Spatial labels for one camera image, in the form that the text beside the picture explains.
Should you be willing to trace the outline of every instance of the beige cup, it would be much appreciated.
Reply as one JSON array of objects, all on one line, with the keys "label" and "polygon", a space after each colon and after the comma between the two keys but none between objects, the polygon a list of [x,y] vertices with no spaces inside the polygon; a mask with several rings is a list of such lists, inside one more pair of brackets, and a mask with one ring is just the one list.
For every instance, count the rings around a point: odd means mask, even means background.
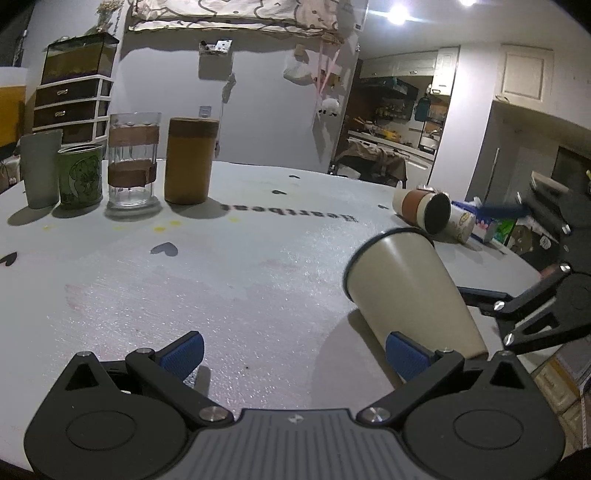
[{"label": "beige cup", "polygon": [[394,189],[392,208],[411,225],[436,235],[447,225],[451,212],[449,197],[427,190]]},{"label": "beige cup", "polygon": [[476,323],[427,235],[397,228],[365,243],[343,278],[353,300],[385,348],[401,332],[429,350],[487,358]]},{"label": "beige cup", "polygon": [[454,240],[465,244],[470,238],[475,225],[476,215],[452,205],[452,212],[444,232]]}]

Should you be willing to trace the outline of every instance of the white cabinet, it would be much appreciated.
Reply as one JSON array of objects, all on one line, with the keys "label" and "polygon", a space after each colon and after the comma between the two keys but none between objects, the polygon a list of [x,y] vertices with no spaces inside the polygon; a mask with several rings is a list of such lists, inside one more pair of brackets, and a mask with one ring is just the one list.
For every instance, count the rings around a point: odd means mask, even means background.
[{"label": "white cabinet", "polygon": [[408,190],[415,189],[419,185],[426,185],[429,181],[429,175],[433,169],[433,163],[417,155],[401,152],[406,160],[407,167],[407,186]]},{"label": "white cabinet", "polygon": [[495,98],[547,113],[553,76],[552,50],[502,45]]},{"label": "white cabinet", "polygon": [[394,75],[395,57],[364,60],[359,72],[359,78],[391,77]]},{"label": "white cabinet", "polygon": [[435,75],[431,84],[431,93],[433,95],[450,96],[452,94],[459,50],[458,47],[441,48],[437,52]]},{"label": "white cabinet", "polygon": [[435,74],[435,63],[437,62],[436,51],[405,53],[392,58],[395,59],[395,77],[409,75],[431,77]]}]

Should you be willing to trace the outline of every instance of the white table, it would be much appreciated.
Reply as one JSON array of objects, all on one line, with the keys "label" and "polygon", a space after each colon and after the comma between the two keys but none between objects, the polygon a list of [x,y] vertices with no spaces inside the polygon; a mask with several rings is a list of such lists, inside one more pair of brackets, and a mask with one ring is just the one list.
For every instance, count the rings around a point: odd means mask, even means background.
[{"label": "white table", "polygon": [[[12,266],[0,265],[2,460],[29,469],[24,432],[75,352],[122,359],[188,330],[205,338],[210,397],[235,414],[242,407],[355,413],[392,390],[384,352],[341,287],[355,249],[403,225],[391,187],[216,162],[210,199],[173,211],[163,202],[163,171],[161,163],[161,211],[137,221],[105,216],[106,189],[98,208],[75,218],[26,209],[22,183],[0,196],[0,258],[18,253]],[[357,221],[320,216],[327,213]],[[178,255],[150,254],[164,242]],[[517,295],[538,280],[505,248],[473,241],[436,248],[458,285]],[[489,350],[500,349],[494,322],[472,311]],[[532,370],[553,351],[523,360]]]}]

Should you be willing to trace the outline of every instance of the plush toy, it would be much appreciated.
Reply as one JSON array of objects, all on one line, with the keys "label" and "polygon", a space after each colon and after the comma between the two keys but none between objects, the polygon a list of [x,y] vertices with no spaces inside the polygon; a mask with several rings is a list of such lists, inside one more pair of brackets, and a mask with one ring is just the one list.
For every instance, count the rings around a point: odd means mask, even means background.
[{"label": "plush toy", "polygon": [[340,103],[336,98],[325,98],[322,100],[322,104],[320,105],[320,110],[318,113],[322,113],[323,115],[332,115],[337,116],[340,113]]}]

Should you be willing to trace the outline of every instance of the white cup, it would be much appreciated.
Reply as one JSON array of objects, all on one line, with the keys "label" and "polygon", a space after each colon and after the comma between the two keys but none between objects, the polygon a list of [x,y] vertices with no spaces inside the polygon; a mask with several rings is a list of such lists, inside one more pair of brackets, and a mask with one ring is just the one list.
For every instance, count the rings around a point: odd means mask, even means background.
[{"label": "white cup", "polygon": [[21,137],[21,175],[29,208],[41,209],[59,202],[57,151],[60,147],[59,129]]},{"label": "white cup", "polygon": [[488,357],[456,285],[417,228],[393,229],[366,242],[349,261],[343,286],[384,349],[397,331],[432,351]]},{"label": "white cup", "polygon": [[470,238],[475,225],[476,215],[452,205],[452,212],[444,232],[454,240],[465,244]]}]

